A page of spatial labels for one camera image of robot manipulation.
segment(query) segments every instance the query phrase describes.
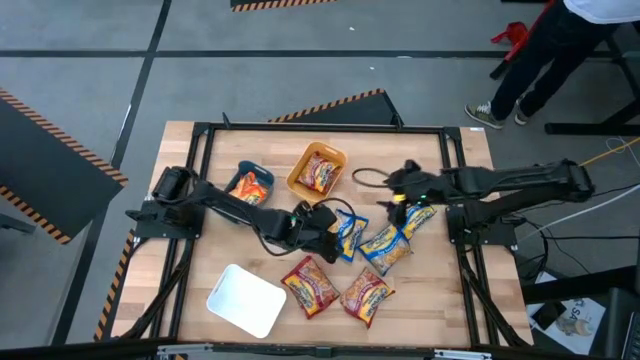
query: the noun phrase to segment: snack bag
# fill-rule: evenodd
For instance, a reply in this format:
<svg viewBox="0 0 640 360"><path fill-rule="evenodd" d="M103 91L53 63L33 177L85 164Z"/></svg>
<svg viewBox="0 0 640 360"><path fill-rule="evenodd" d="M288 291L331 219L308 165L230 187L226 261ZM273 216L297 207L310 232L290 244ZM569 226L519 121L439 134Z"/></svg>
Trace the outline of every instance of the snack bag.
<svg viewBox="0 0 640 360"><path fill-rule="evenodd" d="M347 314L364 321L368 329L378 305L394 292L376 274L364 268L351 287L340 296L340 303Z"/></svg>
<svg viewBox="0 0 640 360"><path fill-rule="evenodd" d="M311 190L326 194L339 170L340 165L323 158L316 151L302 169L298 176L298 182Z"/></svg>
<svg viewBox="0 0 640 360"><path fill-rule="evenodd" d="M413 237L413 234L422 224L431 219L435 215L436 209L431 206L420 207L414 205L407 209L407 223L402 227L402 233L407 240Z"/></svg>
<svg viewBox="0 0 640 360"><path fill-rule="evenodd" d="M342 245L342 248L344 249L340 256L348 262L353 262L356 246L358 245L358 242L360 242L360 238L362 238L362 232L369 224L369 219L360 216L356 216L354 218L351 214L340 209L336 210L336 217L338 218L338 221L336 222L338 224L338 239L340 240L340 245Z"/></svg>
<svg viewBox="0 0 640 360"><path fill-rule="evenodd" d="M396 261L411 253L409 241L391 224L358 249L382 276Z"/></svg>
<svg viewBox="0 0 640 360"><path fill-rule="evenodd" d="M287 285L295 295L307 319L329 307L340 296L311 256L305 257L280 282Z"/></svg>
<svg viewBox="0 0 640 360"><path fill-rule="evenodd" d="M238 184L229 194L251 205L258 205L267 197L267 191L256 179L256 174L249 171L238 180Z"/></svg>

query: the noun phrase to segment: blue snack bag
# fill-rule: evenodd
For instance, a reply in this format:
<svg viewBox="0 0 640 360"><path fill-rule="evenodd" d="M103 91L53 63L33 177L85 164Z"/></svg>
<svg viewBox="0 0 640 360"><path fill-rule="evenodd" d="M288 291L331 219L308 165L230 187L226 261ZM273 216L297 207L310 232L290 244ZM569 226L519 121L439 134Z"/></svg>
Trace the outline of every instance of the blue snack bag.
<svg viewBox="0 0 640 360"><path fill-rule="evenodd" d="M436 209L431 206L414 205L407 209L407 222L402 227L404 237L410 240L416 230L435 214Z"/></svg>
<svg viewBox="0 0 640 360"><path fill-rule="evenodd" d="M362 238L362 232L369 224L369 219L363 218L361 216L353 216L350 213L346 213L340 209L336 210L336 217L338 218L338 239L342 248L344 249L342 254L340 255L343 259L348 262L353 262L353 256L356 252L356 246L358 242L360 242L360 238ZM349 231L351 231L351 227L355 228L349 234L349 236L344 236Z"/></svg>
<svg viewBox="0 0 640 360"><path fill-rule="evenodd" d="M384 276L401 258L411 254L411 245L404 234L389 225L378 235L358 246L364 257Z"/></svg>

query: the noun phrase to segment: person's leg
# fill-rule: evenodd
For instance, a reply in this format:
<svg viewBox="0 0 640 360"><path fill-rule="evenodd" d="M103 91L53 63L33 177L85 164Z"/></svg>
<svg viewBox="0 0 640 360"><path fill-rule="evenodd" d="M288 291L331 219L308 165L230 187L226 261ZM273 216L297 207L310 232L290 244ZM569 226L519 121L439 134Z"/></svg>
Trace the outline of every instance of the person's leg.
<svg viewBox="0 0 640 360"><path fill-rule="evenodd" d="M578 43L563 46L549 70L536 82L534 89L519 102L519 111L516 115L518 124L526 124L527 118L540 110L565 83L569 75L593 52L593 49L616 29L615 25L587 23L583 26L586 33L577 34Z"/></svg>
<svg viewBox="0 0 640 360"><path fill-rule="evenodd" d="M532 30L527 44L502 80L493 100L488 104L465 107L465 111L471 118L495 129L502 128L516 99L536 79L542 67L555 56L557 49L548 41L548 37L551 36L556 24L566 11L562 0L556 0L556 3L542 15L536 28Z"/></svg>

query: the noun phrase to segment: paper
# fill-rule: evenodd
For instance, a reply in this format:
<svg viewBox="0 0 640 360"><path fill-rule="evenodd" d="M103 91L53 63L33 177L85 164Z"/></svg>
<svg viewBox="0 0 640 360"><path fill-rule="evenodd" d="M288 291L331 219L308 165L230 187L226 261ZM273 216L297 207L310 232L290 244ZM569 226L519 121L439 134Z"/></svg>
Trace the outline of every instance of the paper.
<svg viewBox="0 0 640 360"><path fill-rule="evenodd" d="M555 279L546 272L542 272L536 279L536 284ZM532 318L542 305L527 305L531 327L543 332L575 354L588 355L605 308L589 298L563 301L562 305L567 310L547 330L543 330Z"/></svg>

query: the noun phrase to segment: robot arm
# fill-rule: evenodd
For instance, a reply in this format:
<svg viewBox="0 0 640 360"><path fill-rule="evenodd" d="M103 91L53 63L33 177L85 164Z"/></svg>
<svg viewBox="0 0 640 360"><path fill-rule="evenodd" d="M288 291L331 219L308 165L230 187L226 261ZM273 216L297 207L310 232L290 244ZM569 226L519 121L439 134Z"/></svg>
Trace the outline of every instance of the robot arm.
<svg viewBox="0 0 640 360"><path fill-rule="evenodd" d="M442 170L441 175L420 171L413 160L391 173L385 184L394 201L383 202L389 221L406 222L406 207L414 204L458 205L467 212L467 226L479 224L551 200L583 202L594 192L586 170L569 160L508 170L462 167ZM480 199L498 191L514 191L491 202Z"/></svg>
<svg viewBox="0 0 640 360"><path fill-rule="evenodd" d="M192 188L188 195L187 188ZM244 202L216 188L205 180L197 179L186 168L174 166L166 168L152 192L156 209L153 213L128 211L134 220L155 221L174 227L189 227L193 221L193 207L208 207L220 214L251 226L261 243L277 245L284 249L271 255L280 256L295 250L317 253L327 262L334 263L342 253L335 233L328 231L336 217L322 204L314 206L306 201L296 206L293 212L281 209L263 209Z"/></svg>

